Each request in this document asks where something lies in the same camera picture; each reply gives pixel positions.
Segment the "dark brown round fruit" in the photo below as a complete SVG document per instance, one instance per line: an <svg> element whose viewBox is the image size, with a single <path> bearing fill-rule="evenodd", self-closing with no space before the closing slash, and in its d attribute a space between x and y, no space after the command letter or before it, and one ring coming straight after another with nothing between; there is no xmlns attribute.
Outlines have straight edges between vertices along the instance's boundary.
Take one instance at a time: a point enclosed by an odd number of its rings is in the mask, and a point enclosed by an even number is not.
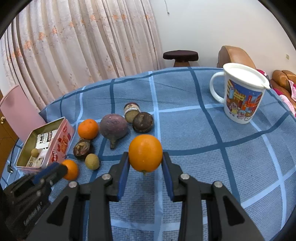
<svg viewBox="0 0 296 241"><path fill-rule="evenodd" d="M154 118L151 114L141 112L135 116L132 122L133 130L137 133L148 133L154 126Z"/></svg>

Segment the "cut sugarcane piece far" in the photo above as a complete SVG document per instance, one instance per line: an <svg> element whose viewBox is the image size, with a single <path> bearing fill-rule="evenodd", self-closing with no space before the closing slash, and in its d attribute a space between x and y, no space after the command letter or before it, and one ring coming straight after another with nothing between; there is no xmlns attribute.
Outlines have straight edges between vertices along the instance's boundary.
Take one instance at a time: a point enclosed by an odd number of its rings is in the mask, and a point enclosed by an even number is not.
<svg viewBox="0 0 296 241"><path fill-rule="evenodd" d="M127 103L124 107L125 120L132 123L134 118L140 113L140 107L135 102Z"/></svg>

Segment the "white cartoon mug with lid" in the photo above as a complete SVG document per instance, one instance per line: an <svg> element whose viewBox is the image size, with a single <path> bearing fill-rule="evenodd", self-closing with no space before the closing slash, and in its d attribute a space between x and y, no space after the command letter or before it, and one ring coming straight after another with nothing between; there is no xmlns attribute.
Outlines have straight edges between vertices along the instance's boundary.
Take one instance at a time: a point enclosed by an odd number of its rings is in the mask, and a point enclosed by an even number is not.
<svg viewBox="0 0 296 241"><path fill-rule="evenodd" d="M224 78L223 97L214 89L214 80L221 76ZM236 123L247 124L270 86L267 78L256 69L239 63L226 63L222 71L211 77L209 88L213 98L223 104L227 117Z"/></svg>

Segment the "green-brown longan fruit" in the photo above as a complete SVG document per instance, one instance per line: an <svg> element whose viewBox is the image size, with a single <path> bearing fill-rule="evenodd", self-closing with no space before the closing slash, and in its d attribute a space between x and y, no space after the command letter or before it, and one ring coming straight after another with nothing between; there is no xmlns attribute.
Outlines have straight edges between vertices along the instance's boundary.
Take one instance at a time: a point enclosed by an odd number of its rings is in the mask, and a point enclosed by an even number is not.
<svg viewBox="0 0 296 241"><path fill-rule="evenodd" d="M100 167L99 157L96 154L88 154L85 158L85 166L90 170L97 170Z"/></svg>

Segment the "floral pink curtain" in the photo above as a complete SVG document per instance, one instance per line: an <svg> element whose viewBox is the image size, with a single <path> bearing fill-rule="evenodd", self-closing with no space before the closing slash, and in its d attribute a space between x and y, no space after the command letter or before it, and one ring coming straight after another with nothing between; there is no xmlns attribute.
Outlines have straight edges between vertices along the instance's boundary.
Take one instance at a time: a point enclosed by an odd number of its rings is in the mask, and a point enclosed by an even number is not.
<svg viewBox="0 0 296 241"><path fill-rule="evenodd" d="M149 1L32 1L1 37L1 92L41 110L101 80L164 67Z"/></svg>

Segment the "dark round wooden stool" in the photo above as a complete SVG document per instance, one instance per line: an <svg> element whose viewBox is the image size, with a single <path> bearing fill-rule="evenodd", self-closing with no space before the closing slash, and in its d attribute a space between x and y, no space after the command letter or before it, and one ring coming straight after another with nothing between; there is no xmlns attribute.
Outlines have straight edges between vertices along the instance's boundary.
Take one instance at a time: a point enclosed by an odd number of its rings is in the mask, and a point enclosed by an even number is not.
<svg viewBox="0 0 296 241"><path fill-rule="evenodd" d="M199 55L195 51L175 50L163 54L165 60L175 60L174 67L190 67L190 62L199 60Z"/></svg>

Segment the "wooden door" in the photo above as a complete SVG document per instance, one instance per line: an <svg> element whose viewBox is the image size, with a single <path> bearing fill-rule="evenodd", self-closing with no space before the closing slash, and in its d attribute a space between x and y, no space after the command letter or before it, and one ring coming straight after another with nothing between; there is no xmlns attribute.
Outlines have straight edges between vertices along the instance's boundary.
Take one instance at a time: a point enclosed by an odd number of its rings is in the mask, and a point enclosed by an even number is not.
<svg viewBox="0 0 296 241"><path fill-rule="evenodd" d="M2 174L6 161L9 157L9 154L16 142L18 141L18 137L15 132L12 130L8 122L5 121L3 124L0 124L0 172Z"/></svg>

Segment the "brown leather sofa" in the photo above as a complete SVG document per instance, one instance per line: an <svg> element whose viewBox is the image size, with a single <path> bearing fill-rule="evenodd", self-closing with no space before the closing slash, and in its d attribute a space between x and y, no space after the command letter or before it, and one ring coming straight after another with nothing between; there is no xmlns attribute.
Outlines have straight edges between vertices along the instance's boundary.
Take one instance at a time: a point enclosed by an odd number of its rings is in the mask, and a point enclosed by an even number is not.
<svg viewBox="0 0 296 241"><path fill-rule="evenodd" d="M295 73L288 70L274 70L270 83L278 95L287 97L295 109Z"/></svg>

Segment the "orange mandarin on cloth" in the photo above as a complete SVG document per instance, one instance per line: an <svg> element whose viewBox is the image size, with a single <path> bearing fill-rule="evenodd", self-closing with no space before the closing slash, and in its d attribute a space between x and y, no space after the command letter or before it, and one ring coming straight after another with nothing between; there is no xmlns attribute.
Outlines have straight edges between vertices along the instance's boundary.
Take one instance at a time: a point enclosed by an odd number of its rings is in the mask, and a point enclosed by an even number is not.
<svg viewBox="0 0 296 241"><path fill-rule="evenodd" d="M93 119L84 120L79 124L77 133L81 138L93 140L99 134L99 125Z"/></svg>

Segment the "dark mangosteen with calyx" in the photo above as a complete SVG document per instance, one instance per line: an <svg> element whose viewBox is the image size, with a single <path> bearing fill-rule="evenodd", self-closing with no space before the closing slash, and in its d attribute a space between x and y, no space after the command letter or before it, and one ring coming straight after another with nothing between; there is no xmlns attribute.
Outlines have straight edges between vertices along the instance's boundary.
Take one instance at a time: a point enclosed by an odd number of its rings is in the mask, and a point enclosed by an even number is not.
<svg viewBox="0 0 296 241"><path fill-rule="evenodd" d="M90 140L82 138L77 142L73 148L73 155L81 160L85 161L89 154L93 154L94 148Z"/></svg>

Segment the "pink metal tin box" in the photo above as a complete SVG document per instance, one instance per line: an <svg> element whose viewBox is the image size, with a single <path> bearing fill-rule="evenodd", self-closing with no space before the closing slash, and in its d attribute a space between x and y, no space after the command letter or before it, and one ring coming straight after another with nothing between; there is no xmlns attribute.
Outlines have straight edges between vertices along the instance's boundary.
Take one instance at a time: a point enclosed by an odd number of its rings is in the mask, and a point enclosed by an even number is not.
<svg viewBox="0 0 296 241"><path fill-rule="evenodd" d="M23 173L37 173L53 163L62 163L73 135L74 128L65 117L33 130L23 145L16 167Z"/></svg>

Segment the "printed paper in tin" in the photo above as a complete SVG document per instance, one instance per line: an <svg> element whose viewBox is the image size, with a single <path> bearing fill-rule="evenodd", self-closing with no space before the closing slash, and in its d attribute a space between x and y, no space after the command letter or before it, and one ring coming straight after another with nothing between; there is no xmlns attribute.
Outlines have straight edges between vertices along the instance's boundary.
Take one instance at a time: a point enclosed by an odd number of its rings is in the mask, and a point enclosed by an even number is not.
<svg viewBox="0 0 296 241"><path fill-rule="evenodd" d="M48 154L49 147L53 142L58 130L49 131L37 135L36 149L39 150L39 156L37 158L29 157L26 167L29 168L44 168L46 165L46 155Z"/></svg>

